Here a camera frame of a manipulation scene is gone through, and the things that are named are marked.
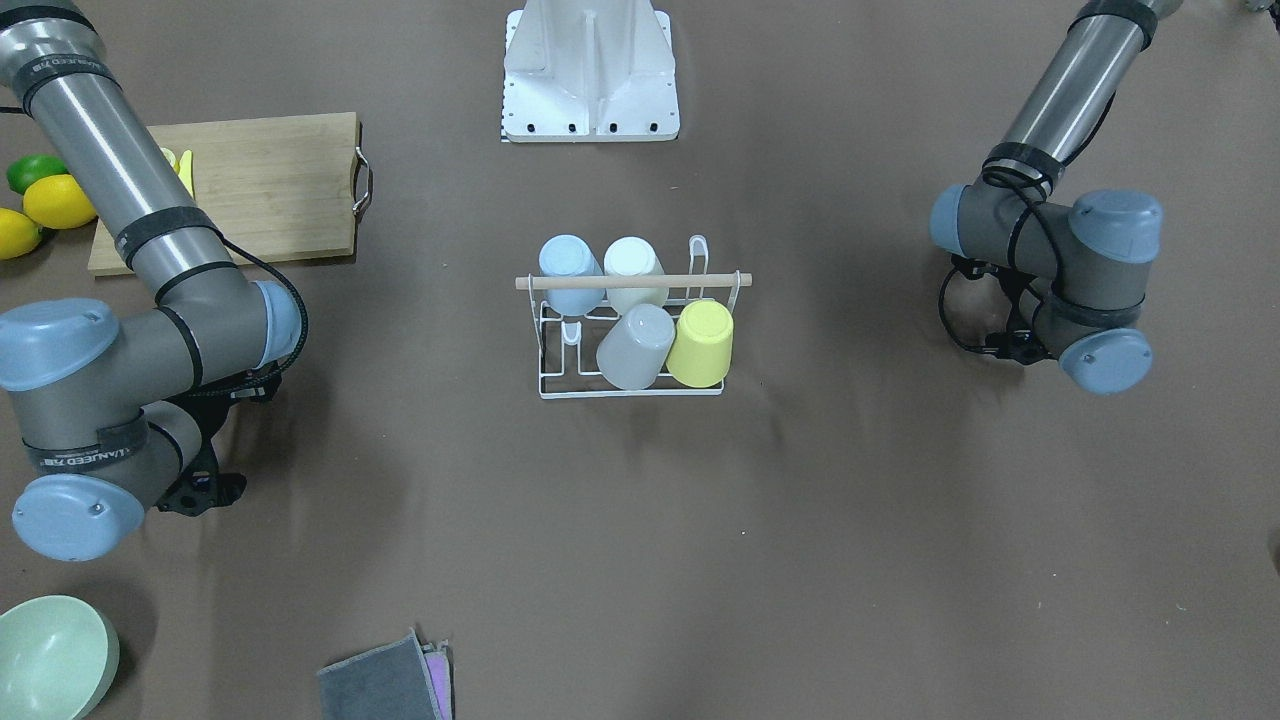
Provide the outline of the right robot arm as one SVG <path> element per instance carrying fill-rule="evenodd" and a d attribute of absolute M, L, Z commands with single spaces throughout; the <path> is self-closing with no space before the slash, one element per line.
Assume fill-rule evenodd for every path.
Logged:
<path fill-rule="evenodd" d="M 72 1 L 3 4 L 3 86 L 46 136 L 151 293 L 118 315 L 92 297 L 3 314 L 3 389 L 36 477 L 12 523 L 47 559 L 111 552 L 192 473 L 215 425 L 189 406 L 271 383 L 308 333 L 284 275 L 251 281 L 198 208 Z"/>

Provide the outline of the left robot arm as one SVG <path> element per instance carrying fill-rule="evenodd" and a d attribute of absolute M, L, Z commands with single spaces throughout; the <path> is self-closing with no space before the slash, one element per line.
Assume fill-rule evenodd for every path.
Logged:
<path fill-rule="evenodd" d="M 1115 395 L 1155 354 L 1137 329 L 1165 213 L 1151 195 L 1100 190 L 1073 205 L 1051 193 L 1096 136 L 1132 63 L 1176 1 L 1091 1 L 970 184 L 941 193 L 931 237 L 969 281 L 1009 300 L 1001 332 L 960 348 L 1030 365 L 1055 360 L 1079 387 Z"/>

